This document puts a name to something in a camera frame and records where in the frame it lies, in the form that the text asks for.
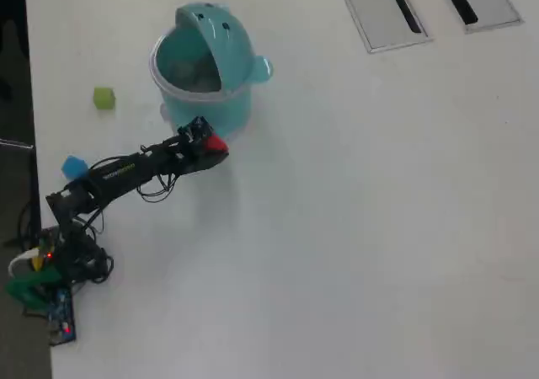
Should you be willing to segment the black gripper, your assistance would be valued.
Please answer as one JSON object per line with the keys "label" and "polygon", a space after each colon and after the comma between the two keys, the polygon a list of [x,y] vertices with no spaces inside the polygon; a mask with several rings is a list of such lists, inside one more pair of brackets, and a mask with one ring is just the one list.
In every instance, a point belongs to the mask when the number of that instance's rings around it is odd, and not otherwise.
{"label": "black gripper", "polygon": [[228,151],[213,151],[200,153],[200,142],[174,136],[168,146],[171,160],[169,168],[172,173],[197,173],[214,168],[222,163],[229,155]]}

